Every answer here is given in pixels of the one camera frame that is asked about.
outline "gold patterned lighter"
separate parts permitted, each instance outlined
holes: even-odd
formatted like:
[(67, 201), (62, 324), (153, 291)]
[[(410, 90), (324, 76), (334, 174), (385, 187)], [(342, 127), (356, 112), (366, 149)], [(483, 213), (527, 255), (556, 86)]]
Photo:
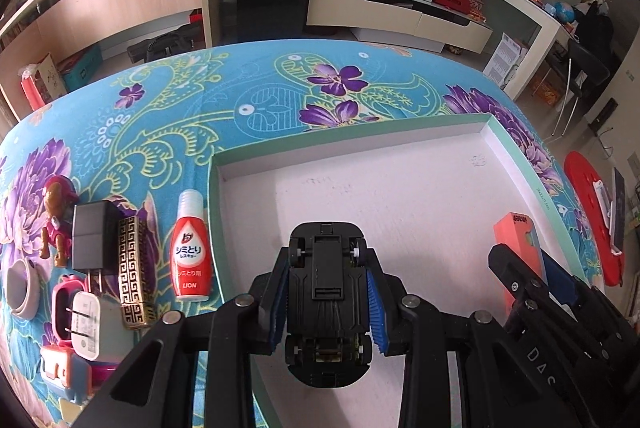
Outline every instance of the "gold patterned lighter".
[(149, 327), (156, 321), (153, 297), (145, 281), (146, 224), (137, 217), (118, 223), (118, 283), (122, 319), (129, 329)]

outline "white dot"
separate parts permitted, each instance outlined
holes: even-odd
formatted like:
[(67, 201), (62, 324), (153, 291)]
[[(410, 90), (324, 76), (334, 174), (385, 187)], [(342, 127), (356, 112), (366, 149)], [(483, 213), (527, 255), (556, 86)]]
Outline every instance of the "white dot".
[(241, 116), (250, 116), (254, 112), (255, 107), (249, 103), (241, 104), (240, 107), (238, 107), (238, 114)]

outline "globe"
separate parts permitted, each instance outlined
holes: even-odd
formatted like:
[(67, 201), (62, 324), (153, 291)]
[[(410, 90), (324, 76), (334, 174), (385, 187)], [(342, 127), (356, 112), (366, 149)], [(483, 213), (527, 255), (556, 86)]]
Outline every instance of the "globe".
[(556, 19), (560, 23), (571, 23), (575, 20), (574, 8), (567, 2), (556, 2)]

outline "metal bolt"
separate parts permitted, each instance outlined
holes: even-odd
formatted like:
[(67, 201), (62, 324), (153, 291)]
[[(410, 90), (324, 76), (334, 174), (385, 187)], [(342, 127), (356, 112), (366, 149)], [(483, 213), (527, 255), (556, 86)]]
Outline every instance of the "metal bolt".
[(481, 310), (481, 311), (474, 312), (474, 319), (476, 320), (476, 322), (482, 325), (487, 325), (487, 323), (491, 323), (491, 320), (493, 320), (494, 317), (491, 315), (489, 311)]
[(248, 307), (254, 302), (254, 297), (250, 294), (241, 294), (236, 296), (236, 305), (238, 307)]
[(162, 323), (166, 325), (174, 325), (182, 319), (180, 311), (167, 311), (162, 315)]
[(415, 309), (418, 305), (420, 305), (420, 299), (414, 294), (407, 294), (402, 297), (402, 305), (405, 307), (409, 307), (409, 309)]

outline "blue floral tablecloth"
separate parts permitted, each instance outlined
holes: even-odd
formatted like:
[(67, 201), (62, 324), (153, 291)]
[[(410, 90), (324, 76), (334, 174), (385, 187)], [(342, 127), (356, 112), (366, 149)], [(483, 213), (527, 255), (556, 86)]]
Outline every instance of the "blue floral tablecloth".
[[(334, 40), (280, 40), (218, 47), (131, 68), (48, 104), (0, 146), (0, 366), (38, 426), (66, 426), (40, 377), (52, 344), (50, 293), (70, 269), (38, 257), (43, 186), (60, 174), (82, 202), (111, 199), (148, 224), (146, 279), (161, 315), (214, 310), (174, 300), (166, 245), (177, 196), (207, 195), (214, 152), (309, 130), (383, 119), (489, 112), (507, 129), (555, 202), (588, 278), (601, 274), (584, 212), (569, 181), (518, 107), (480, 72), (429, 53)], [(32, 321), (4, 301), (7, 268), (33, 260), (42, 278)], [(114, 278), (107, 291), (116, 294)], [(202, 424), (204, 367), (194, 424)], [(258, 424), (262, 421), (258, 412)]]

